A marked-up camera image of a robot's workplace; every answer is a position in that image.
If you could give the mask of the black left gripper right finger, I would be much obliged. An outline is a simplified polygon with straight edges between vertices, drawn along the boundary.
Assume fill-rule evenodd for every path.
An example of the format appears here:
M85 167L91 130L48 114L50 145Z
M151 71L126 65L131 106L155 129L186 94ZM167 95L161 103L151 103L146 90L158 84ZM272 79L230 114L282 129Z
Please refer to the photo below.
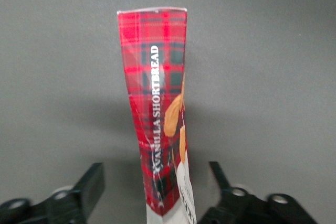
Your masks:
M198 223L317 224L293 197L276 193L261 200L241 187L232 186L218 162L211 161L209 166L218 184L220 199Z

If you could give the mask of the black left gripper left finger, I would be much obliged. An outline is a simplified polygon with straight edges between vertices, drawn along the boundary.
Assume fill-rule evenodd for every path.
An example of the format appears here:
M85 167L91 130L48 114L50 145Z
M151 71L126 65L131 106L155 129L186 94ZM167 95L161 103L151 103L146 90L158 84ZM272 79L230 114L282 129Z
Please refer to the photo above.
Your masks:
M28 198L1 203L1 223L87 223L104 189L104 166L94 163L74 186L38 204Z

